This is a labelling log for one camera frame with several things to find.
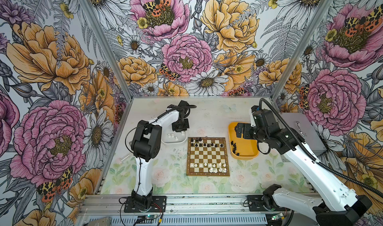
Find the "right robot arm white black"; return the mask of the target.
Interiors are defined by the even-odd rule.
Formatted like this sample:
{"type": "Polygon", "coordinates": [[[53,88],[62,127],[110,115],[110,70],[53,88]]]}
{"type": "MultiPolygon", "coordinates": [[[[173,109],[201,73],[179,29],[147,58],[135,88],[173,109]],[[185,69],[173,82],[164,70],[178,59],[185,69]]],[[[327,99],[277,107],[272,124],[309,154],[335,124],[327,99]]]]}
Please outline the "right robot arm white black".
{"type": "Polygon", "coordinates": [[[249,114],[250,123],[239,123],[235,127],[237,137],[266,143],[277,150],[319,194],[319,197],[309,197],[273,184],[263,191],[264,208],[290,209],[320,226],[353,226],[370,209],[371,200],[343,184],[332,169],[326,169],[301,134],[289,127],[279,113],[254,105],[249,114]]]}

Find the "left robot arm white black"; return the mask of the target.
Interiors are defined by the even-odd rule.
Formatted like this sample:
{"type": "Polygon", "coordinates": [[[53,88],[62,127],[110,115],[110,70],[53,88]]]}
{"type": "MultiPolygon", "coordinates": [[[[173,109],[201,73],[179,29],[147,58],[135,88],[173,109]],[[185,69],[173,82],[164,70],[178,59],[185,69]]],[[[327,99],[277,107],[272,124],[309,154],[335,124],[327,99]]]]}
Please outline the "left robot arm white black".
{"type": "Polygon", "coordinates": [[[158,156],[163,130],[171,135],[170,144],[182,144],[187,139],[188,116],[196,108],[187,101],[171,104],[158,117],[138,122],[131,143],[131,151],[136,160],[136,184],[131,193],[133,206],[147,211],[153,203],[152,170],[154,159],[158,156]]]}

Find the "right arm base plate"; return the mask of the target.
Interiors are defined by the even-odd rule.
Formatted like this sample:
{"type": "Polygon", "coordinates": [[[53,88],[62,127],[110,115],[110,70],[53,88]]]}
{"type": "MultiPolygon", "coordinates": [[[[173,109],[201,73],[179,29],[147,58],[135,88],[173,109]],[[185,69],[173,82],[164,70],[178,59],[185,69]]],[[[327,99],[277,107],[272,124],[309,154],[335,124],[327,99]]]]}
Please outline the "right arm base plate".
{"type": "Polygon", "coordinates": [[[277,206],[274,200],[267,195],[248,195],[242,205],[248,207],[251,212],[291,211],[290,209],[277,206]]]}

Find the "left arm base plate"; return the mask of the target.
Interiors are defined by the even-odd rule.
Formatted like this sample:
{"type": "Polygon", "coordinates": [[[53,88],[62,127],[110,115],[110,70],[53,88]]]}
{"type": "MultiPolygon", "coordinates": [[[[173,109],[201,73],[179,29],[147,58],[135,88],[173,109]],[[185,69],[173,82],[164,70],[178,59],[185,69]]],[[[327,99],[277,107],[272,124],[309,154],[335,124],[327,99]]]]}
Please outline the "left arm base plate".
{"type": "Polygon", "coordinates": [[[164,213],[166,211],[166,196],[128,197],[124,203],[125,213],[164,213]]]}

